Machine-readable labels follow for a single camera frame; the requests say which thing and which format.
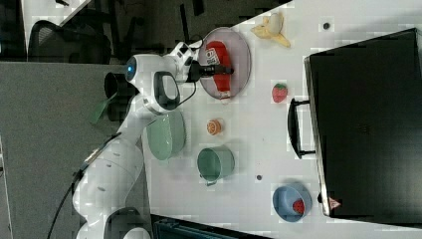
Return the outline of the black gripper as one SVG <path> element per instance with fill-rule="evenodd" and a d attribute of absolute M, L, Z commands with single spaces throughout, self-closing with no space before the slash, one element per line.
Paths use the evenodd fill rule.
<path fill-rule="evenodd" d="M 226 76 L 234 73 L 231 67 L 225 67 L 222 65 L 214 66 L 202 66 L 197 61 L 193 61 L 188 71 L 187 83 L 195 83 L 201 78 L 214 76 Z"/>

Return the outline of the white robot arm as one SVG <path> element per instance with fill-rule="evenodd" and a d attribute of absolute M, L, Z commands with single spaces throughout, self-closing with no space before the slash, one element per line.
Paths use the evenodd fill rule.
<path fill-rule="evenodd" d="M 182 104 L 180 84 L 234 73 L 222 42 L 208 43 L 203 52 L 204 65 L 196 49 L 183 42 L 164 56 L 129 58 L 124 76 L 138 93 L 116 133 L 85 159 L 75 175 L 73 206 L 85 219 L 76 239 L 151 239 L 138 210 L 126 205 L 144 166 L 143 150 L 137 143 L 149 124 Z"/>

